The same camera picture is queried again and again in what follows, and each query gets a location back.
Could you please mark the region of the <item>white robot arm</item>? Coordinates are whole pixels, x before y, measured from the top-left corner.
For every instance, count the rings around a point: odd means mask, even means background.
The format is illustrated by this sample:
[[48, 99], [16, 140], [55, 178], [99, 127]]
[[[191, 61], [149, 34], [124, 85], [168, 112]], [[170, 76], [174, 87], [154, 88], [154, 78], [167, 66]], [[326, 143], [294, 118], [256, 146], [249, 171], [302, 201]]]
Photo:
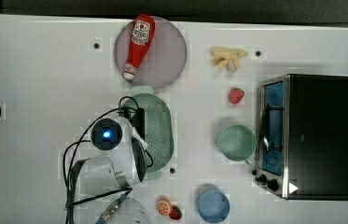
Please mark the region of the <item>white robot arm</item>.
[[129, 119], [120, 114], [123, 108], [112, 109], [95, 119], [76, 146], [90, 142], [102, 153], [79, 161], [72, 160], [65, 180], [67, 199], [65, 224], [75, 224], [75, 208], [110, 195], [119, 198], [103, 211], [100, 224], [107, 222], [119, 205], [146, 176], [147, 142]]

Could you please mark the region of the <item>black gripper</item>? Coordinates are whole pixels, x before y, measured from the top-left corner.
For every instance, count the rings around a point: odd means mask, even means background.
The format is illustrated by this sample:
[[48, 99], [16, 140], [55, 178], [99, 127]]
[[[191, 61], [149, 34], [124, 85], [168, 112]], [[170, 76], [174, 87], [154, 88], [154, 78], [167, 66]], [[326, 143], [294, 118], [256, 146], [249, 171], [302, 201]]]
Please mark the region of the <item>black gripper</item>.
[[130, 124], [136, 129], [138, 134], [145, 138], [145, 110], [143, 108], [125, 108], [124, 117], [129, 120]]

